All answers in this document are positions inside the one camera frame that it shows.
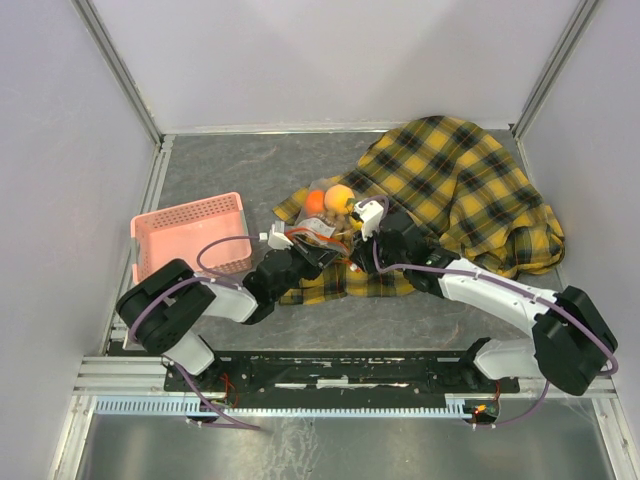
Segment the clear zip top bag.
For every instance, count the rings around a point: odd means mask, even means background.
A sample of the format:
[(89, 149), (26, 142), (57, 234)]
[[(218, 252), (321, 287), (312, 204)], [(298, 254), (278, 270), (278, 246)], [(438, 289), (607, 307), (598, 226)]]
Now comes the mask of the clear zip top bag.
[(362, 222), (352, 213), (364, 197), (336, 180), (313, 181), (302, 197), (294, 226), (287, 235), (296, 241), (337, 252), (344, 258), (354, 249)]

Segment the brown fake longan bunch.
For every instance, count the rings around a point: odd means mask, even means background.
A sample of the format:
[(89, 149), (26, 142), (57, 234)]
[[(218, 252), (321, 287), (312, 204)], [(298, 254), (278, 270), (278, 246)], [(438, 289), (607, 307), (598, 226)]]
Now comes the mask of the brown fake longan bunch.
[(351, 228), (349, 217), (347, 214), (340, 214), (333, 210), (325, 210), (320, 215), (322, 222), (331, 230), (331, 234), (327, 236), (340, 241), (351, 239), (355, 233)]

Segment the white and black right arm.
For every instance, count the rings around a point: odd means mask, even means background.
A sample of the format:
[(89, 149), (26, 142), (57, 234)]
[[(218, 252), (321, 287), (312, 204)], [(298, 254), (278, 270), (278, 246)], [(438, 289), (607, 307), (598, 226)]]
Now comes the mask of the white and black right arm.
[(399, 273), (417, 291), (470, 305), (523, 333), (516, 340), (477, 340), (458, 368), (467, 389), (530, 377), (580, 396), (596, 377), (616, 372), (617, 339), (583, 290), (555, 292), (491, 273), (430, 245), (408, 214), (389, 214), (376, 202), (350, 218), (357, 230), (351, 259), (365, 272)]

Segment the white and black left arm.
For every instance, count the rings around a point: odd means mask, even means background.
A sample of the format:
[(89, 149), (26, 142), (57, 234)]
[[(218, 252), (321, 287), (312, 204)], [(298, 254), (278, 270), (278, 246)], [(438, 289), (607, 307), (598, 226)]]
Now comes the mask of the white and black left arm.
[(198, 389), (209, 390), (221, 378), (214, 350), (193, 331), (203, 316), (253, 325), (302, 280), (314, 280), (338, 258), (328, 248), (296, 243), (270, 250), (238, 285), (199, 275), (174, 259), (127, 291), (116, 313), (129, 337), (152, 355), (161, 355), (186, 371)]

